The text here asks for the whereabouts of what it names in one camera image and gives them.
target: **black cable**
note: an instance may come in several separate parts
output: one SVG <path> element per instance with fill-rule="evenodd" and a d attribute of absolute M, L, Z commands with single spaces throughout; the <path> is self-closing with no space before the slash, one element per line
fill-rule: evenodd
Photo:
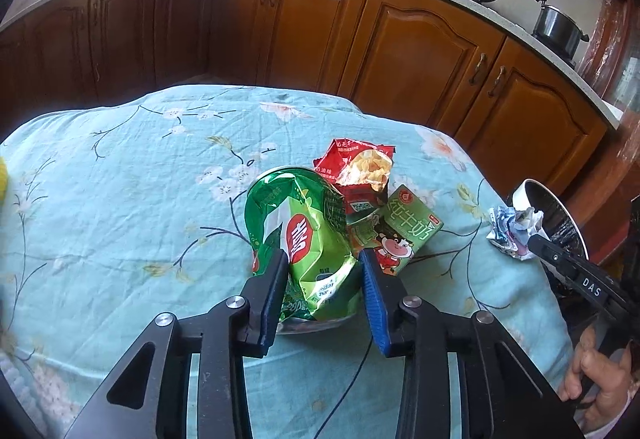
<path fill-rule="evenodd" d="M 371 344 L 372 343 L 373 343 L 373 337 L 371 337 L 371 339 L 369 340 L 369 345 L 367 345 L 367 350 L 365 351 L 364 356 L 362 357 L 362 361 L 360 361 L 360 365 L 358 365 L 358 370 L 354 374 L 353 379 L 351 380 L 351 383 L 347 387 L 347 390 L 344 391 L 344 394 L 338 400 L 338 403 L 335 404 L 335 406 L 333 407 L 332 411 L 329 412 L 329 415 L 326 417 L 324 422 L 320 425 L 320 428 L 316 432 L 316 435 L 314 435 L 314 439 L 318 439 L 318 436 L 320 435 L 320 432 L 322 431 L 322 429 L 329 422 L 329 419 L 331 419 L 331 417 L 335 413 L 335 411 L 338 410 L 338 407 L 340 406 L 340 403 L 342 403 L 344 398 L 347 397 L 347 394 L 351 390 L 351 387 L 353 387 L 353 384 L 356 382 L 356 378 L 358 377 L 358 375 L 360 374 L 360 371 L 362 370 L 362 366 L 364 365 L 364 362 L 367 359 L 367 356 L 369 356 L 369 351 L 371 350 Z"/>

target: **wok handle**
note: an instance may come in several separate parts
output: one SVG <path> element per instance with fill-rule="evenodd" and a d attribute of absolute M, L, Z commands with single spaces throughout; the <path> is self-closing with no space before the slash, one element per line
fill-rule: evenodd
<path fill-rule="evenodd" d="M 504 65 L 501 65 L 500 66 L 500 74 L 498 74 L 498 77 L 495 79 L 494 86 L 488 92 L 488 96 L 490 98 L 493 98 L 495 96 L 495 90 L 498 88 L 498 85 L 500 84 L 500 81 L 502 80 L 502 77 L 504 76 L 504 74 L 506 72 L 507 72 L 507 67 L 505 67 Z"/>
<path fill-rule="evenodd" d="M 482 64 L 484 63 L 485 60 L 486 60 L 486 53 L 480 53 L 480 61 L 478 62 L 478 65 L 476 65 L 476 70 L 474 71 L 474 75 L 469 79 L 469 83 L 471 85 L 473 85 L 476 82 L 476 77 L 480 72 L 480 67 L 482 67 Z"/>

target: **green chip bag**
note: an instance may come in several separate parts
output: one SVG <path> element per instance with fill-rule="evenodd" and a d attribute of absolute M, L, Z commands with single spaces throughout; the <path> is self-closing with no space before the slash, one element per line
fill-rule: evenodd
<path fill-rule="evenodd" d="M 249 189 L 244 219 L 255 275 L 264 272 L 275 249 L 289 257 L 281 322 L 338 323 L 355 313 L 360 278 L 346 238 L 342 196 L 335 188 L 305 168 L 269 171 Z M 313 324 L 302 327 L 316 330 Z"/>

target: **yellow object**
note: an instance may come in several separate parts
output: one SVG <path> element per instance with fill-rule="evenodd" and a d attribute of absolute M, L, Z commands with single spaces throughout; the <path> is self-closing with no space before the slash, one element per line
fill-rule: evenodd
<path fill-rule="evenodd" d="M 4 201 L 4 193 L 6 192 L 7 178 L 8 178 L 8 174 L 6 172 L 6 165 L 4 164 L 4 159 L 0 158 L 0 206 L 2 205 L 2 201 Z"/>

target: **red snack bag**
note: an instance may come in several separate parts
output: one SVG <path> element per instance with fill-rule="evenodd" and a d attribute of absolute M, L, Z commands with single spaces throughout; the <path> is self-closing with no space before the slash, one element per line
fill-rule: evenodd
<path fill-rule="evenodd" d="M 347 214 L 384 206 L 386 184 L 396 147 L 333 140 L 325 155 L 314 159 L 315 171 L 344 196 Z"/>

